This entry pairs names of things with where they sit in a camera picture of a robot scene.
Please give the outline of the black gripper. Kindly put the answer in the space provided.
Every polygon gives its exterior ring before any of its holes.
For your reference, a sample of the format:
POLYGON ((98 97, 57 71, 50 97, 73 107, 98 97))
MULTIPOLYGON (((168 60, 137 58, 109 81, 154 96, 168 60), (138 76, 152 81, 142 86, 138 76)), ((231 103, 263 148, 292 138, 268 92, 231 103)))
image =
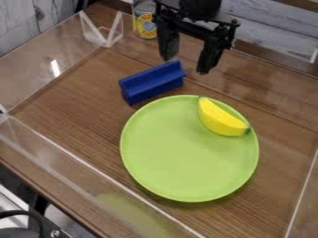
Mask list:
POLYGON ((195 23, 217 23, 213 32, 203 41, 203 50, 199 56, 196 72, 208 74, 217 65, 224 49, 232 46, 229 29, 239 27, 239 21, 220 12, 221 0, 153 0, 158 53, 164 61, 170 60, 179 52, 179 31, 195 33, 195 23))

